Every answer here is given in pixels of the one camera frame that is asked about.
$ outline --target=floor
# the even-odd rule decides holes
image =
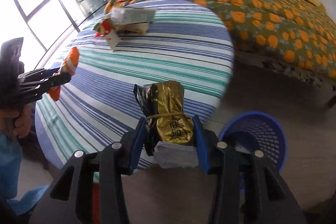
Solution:
[[[221,106],[206,127],[219,133],[230,119],[251,110],[276,118],[288,144],[282,176],[300,206],[309,209],[336,190],[336,106],[323,108],[332,96],[331,91],[236,62]],[[50,181],[40,167],[23,162],[19,191]],[[124,177],[123,184],[131,223],[205,223],[215,178],[198,168],[150,168]]]

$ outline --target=blue plastic basket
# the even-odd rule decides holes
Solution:
[[[262,112],[247,112],[234,118],[222,130],[219,140],[235,137],[242,147],[261,150],[280,171],[286,157],[286,139],[278,122]]]

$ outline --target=striped sheet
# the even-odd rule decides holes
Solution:
[[[74,151],[101,151],[136,127],[143,116],[134,84],[177,80],[185,88],[184,112],[204,122],[219,105],[232,74],[234,50],[221,20],[209,9],[184,0],[149,0],[130,6],[156,9],[146,35],[125,35],[115,51],[94,24],[71,41],[55,61],[77,46],[79,65],[60,100],[49,95],[36,104],[41,147],[61,168]],[[143,150],[139,169],[153,159]]]

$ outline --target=bed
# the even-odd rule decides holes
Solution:
[[[118,2],[122,7],[144,0]],[[244,63],[336,89],[336,25],[318,0],[188,0],[215,12]]]
[[[60,65],[71,47],[80,59],[60,100],[48,94],[36,103],[35,127],[46,158],[61,168],[76,150],[101,151],[135,129],[143,113],[134,84],[177,80],[185,88],[184,112],[205,122],[218,107],[232,74],[234,50],[221,20],[209,9],[185,0],[149,0],[131,6],[156,9],[145,35],[124,35],[115,51],[95,37],[95,22],[80,32],[58,56]],[[145,151],[139,169],[153,162]]]

